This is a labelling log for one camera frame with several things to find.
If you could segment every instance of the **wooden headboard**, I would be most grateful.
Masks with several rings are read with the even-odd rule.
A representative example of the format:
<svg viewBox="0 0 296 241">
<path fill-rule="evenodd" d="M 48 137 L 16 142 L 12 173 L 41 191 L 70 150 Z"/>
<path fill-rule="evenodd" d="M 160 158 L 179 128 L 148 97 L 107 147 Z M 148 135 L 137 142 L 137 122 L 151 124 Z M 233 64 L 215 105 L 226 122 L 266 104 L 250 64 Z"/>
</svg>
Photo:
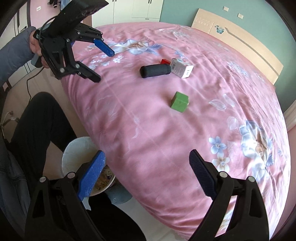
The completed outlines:
<svg viewBox="0 0 296 241">
<path fill-rule="evenodd" d="M 282 63 L 274 54 L 250 33 L 233 22 L 216 14 L 199 9 L 192 24 L 228 44 L 250 60 L 274 84 L 281 71 Z"/>
</svg>

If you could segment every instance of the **red box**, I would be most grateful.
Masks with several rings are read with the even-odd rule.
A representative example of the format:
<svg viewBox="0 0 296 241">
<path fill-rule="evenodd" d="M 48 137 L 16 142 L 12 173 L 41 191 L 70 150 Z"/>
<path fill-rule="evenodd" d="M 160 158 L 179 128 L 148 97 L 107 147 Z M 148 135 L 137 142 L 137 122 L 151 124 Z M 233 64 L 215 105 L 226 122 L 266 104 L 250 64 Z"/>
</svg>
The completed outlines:
<svg viewBox="0 0 296 241">
<path fill-rule="evenodd" d="M 170 61 L 168 61 L 167 59 L 162 59 L 160 64 L 170 64 Z"/>
</svg>

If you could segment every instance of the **black pants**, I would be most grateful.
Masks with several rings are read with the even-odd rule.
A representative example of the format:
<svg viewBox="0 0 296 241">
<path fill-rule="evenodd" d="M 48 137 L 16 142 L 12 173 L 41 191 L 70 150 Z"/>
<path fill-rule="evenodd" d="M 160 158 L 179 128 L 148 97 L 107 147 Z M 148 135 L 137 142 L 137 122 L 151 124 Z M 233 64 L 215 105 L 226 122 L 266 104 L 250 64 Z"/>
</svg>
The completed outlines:
<svg viewBox="0 0 296 241">
<path fill-rule="evenodd" d="M 64 151 L 75 138 L 57 101 L 49 93 L 35 95 L 22 114 L 9 144 L 26 176 L 31 196 L 42 177 L 50 141 Z M 146 240 L 138 225 L 112 205 L 106 194 L 91 197 L 89 204 L 92 209 L 89 215 L 106 241 Z"/>
</svg>

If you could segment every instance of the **person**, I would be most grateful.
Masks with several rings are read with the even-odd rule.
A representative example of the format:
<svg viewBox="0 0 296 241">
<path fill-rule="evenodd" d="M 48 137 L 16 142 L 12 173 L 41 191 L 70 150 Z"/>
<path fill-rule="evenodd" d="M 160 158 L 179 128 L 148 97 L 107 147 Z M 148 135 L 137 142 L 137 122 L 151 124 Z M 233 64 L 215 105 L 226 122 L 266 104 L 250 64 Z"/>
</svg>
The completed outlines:
<svg viewBox="0 0 296 241">
<path fill-rule="evenodd" d="M 35 30 L 35 27 L 26 28 L 0 50 L 1 86 L 35 53 L 42 56 L 38 41 L 33 38 Z M 43 57 L 42 64 L 48 68 Z M 42 177 L 50 142 L 64 151 L 75 138 L 61 107 L 46 92 L 36 94 L 29 102 L 10 143 L 0 137 L 1 240 L 24 238 L 30 197 Z M 107 240 L 146 240 L 138 225 L 112 205 L 106 194 L 91 197 L 89 205 L 91 219 Z"/>
</svg>

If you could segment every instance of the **tiled floor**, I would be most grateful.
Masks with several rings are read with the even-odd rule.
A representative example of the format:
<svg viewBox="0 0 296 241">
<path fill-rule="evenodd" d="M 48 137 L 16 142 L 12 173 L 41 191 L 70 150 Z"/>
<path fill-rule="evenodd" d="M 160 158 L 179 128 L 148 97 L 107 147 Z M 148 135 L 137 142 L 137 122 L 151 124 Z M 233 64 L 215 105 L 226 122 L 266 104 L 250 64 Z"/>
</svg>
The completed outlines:
<svg viewBox="0 0 296 241">
<path fill-rule="evenodd" d="M 8 93 L 2 118 L 8 111 L 14 112 L 14 117 L 21 117 L 22 112 L 30 99 L 27 93 L 26 80 L 40 69 L 35 69 L 21 79 Z M 32 96 L 41 91 L 52 94 L 62 107 L 77 137 L 88 136 L 71 103 L 65 95 L 59 80 L 50 76 L 50 70 L 44 69 L 37 77 L 29 80 L 29 91 Z M 5 137 L 10 141 L 16 127 L 15 122 L 9 122 L 4 129 Z M 52 143 L 47 150 L 44 175 L 48 178 L 61 178 L 62 152 Z M 134 198 L 118 206 L 130 215 L 141 227 L 147 241 L 175 241 L 184 240 L 170 228 L 152 217 Z"/>
</svg>

